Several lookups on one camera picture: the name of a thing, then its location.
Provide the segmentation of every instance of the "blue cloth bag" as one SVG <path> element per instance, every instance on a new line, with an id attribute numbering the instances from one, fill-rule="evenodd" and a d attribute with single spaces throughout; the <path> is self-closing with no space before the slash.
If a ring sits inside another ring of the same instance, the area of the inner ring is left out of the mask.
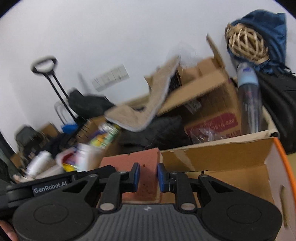
<path id="1" fill-rule="evenodd" d="M 227 45 L 228 52 L 232 58 L 239 62 L 248 62 L 253 65 L 257 71 L 262 71 L 266 74 L 272 74 L 274 68 L 277 68 L 281 73 L 291 71 L 285 66 L 287 43 L 285 13 L 274 14 L 265 10 L 255 10 L 243 18 L 235 20 L 231 25 L 235 26 L 238 23 L 242 23 L 247 27 L 254 29 L 263 37 L 267 43 L 269 60 L 256 65 L 245 58 L 234 55 Z"/>

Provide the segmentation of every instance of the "fuzzy cushion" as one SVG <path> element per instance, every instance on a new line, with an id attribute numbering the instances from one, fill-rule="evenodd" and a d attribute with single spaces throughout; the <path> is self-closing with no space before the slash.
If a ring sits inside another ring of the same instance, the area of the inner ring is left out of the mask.
<path id="1" fill-rule="evenodd" d="M 136 111 L 128 105 L 121 105 L 106 111 L 105 118 L 129 131 L 144 130 L 164 103 L 169 90 L 170 79 L 175 74 L 179 63 L 180 57 L 174 57 L 152 75 L 153 84 L 149 101 L 143 111 Z"/>

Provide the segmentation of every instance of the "blue object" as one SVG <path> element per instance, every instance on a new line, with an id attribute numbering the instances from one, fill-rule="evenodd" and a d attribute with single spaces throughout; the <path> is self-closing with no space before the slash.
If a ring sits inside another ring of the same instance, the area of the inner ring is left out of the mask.
<path id="1" fill-rule="evenodd" d="M 272 74 L 274 72 L 274 67 L 276 67 L 281 73 L 286 73 L 288 69 L 285 66 L 287 43 L 286 14 L 275 14 L 265 10 L 255 10 L 243 18 L 235 20 L 231 25 L 235 26 L 238 23 L 242 23 L 247 27 L 254 29 L 263 37 L 267 43 L 269 60 L 256 65 L 245 58 L 234 55 L 227 45 L 230 56 L 238 60 L 240 63 L 248 62 L 255 70 L 262 71 L 266 74 Z"/>
<path id="2" fill-rule="evenodd" d="M 76 131 L 78 128 L 78 125 L 75 124 L 66 124 L 62 127 L 62 130 L 66 134 L 72 134 L 74 131 Z"/>
<path id="3" fill-rule="evenodd" d="M 245 84 L 259 86 L 254 69 L 248 63 L 241 63 L 237 68 L 237 86 L 241 87 Z"/>
<path id="4" fill-rule="evenodd" d="M 158 183 L 159 183 L 159 189 L 161 192 L 165 192 L 165 184 L 164 184 L 164 175 L 161 170 L 161 165 L 157 165 L 157 178 L 158 178 Z"/>
<path id="5" fill-rule="evenodd" d="M 139 180 L 140 180 L 140 165 L 138 164 L 137 169 L 135 171 L 135 176 L 134 176 L 135 192 L 138 190 Z"/>

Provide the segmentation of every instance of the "human hand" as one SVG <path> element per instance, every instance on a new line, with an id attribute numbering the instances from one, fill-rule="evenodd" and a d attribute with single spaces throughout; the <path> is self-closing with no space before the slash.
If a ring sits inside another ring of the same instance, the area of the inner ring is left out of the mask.
<path id="1" fill-rule="evenodd" d="M 8 222 L 0 220 L 0 226 L 12 241 L 18 241 L 17 234 Z"/>

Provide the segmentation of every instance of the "black backpack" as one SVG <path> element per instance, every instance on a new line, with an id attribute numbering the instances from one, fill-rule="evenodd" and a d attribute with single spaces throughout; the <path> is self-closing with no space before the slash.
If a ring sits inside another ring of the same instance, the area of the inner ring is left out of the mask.
<path id="1" fill-rule="evenodd" d="M 256 72 L 262 103 L 271 115 L 287 154 L 296 152 L 296 77 L 292 73 L 272 75 Z"/>

